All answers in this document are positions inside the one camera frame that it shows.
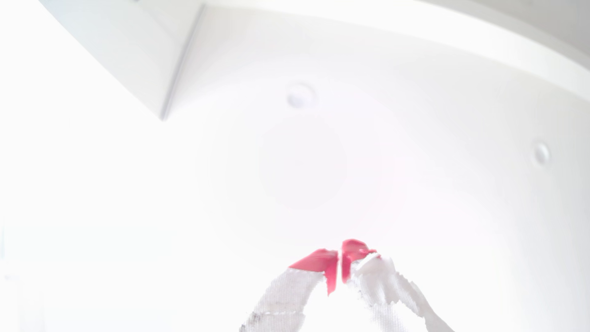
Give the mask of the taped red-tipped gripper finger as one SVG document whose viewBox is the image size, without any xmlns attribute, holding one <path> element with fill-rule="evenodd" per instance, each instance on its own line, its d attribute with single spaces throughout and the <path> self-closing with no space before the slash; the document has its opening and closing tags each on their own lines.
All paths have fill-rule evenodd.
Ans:
<svg viewBox="0 0 590 332">
<path fill-rule="evenodd" d="M 301 331 L 315 292 L 336 289 L 338 251 L 318 249 L 289 265 L 266 288 L 239 331 Z"/>
<path fill-rule="evenodd" d="M 342 280 L 363 302 L 379 331 L 453 331 L 393 260 L 364 242 L 342 242 Z"/>
</svg>

